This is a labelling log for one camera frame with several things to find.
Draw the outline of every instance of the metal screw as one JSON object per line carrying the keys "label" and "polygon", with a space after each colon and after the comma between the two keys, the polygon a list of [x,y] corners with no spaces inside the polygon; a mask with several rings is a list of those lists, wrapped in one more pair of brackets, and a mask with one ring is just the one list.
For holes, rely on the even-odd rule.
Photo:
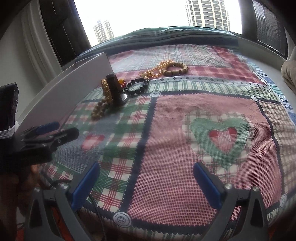
{"label": "metal screw", "polygon": [[226,184],[225,184],[225,188],[226,188],[226,189],[231,189],[231,188],[233,188],[233,186],[232,186],[232,184],[230,184],[230,183],[226,183]]}
{"label": "metal screw", "polygon": [[62,189],[67,189],[69,187],[68,184],[62,183],[60,186]]}
{"label": "metal screw", "polygon": [[260,191],[260,189],[259,189],[259,187],[253,187],[253,190],[255,191],[255,192],[259,192]]}

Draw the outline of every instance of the sky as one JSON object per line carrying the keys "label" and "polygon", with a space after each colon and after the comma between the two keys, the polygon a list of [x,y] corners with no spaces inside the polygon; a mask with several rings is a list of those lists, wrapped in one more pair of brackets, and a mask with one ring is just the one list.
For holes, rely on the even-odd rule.
{"label": "sky", "polygon": [[[186,0],[74,0],[91,46],[98,41],[93,26],[109,20],[114,37],[149,27],[187,26]],[[238,0],[224,0],[231,31],[242,33]]]}

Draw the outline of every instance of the orange bead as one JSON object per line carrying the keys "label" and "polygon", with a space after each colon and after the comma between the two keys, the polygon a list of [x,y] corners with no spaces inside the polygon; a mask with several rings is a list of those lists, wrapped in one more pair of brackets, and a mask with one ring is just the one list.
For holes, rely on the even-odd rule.
{"label": "orange bead", "polygon": [[118,82],[122,85],[125,81],[124,79],[119,79]]}

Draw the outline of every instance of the bedsheet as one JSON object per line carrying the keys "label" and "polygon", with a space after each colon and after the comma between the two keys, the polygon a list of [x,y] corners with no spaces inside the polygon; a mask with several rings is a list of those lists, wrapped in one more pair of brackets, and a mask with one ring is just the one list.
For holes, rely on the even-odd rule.
{"label": "bedsheet", "polygon": [[[99,162],[92,195],[106,224],[148,240],[194,240],[207,229],[216,210],[193,177],[197,161],[236,188],[258,186],[270,225],[295,204],[295,114],[257,66],[209,45],[156,46],[109,59],[128,82],[166,59],[184,62],[189,71],[151,80],[144,94],[98,121],[90,113],[102,89],[88,94],[61,127],[77,127],[79,138],[42,165],[47,185]],[[85,208],[94,212],[89,200]]]}

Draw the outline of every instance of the high-rise building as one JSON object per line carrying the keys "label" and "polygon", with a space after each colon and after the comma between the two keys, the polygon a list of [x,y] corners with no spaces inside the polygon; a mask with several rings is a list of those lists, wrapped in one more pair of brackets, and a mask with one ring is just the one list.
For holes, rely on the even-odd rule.
{"label": "high-rise building", "polygon": [[104,24],[102,24],[101,20],[97,21],[96,25],[93,26],[93,29],[99,44],[114,38],[112,29],[108,20],[105,20]]}
{"label": "high-rise building", "polygon": [[230,31],[224,0],[186,0],[188,25]]}

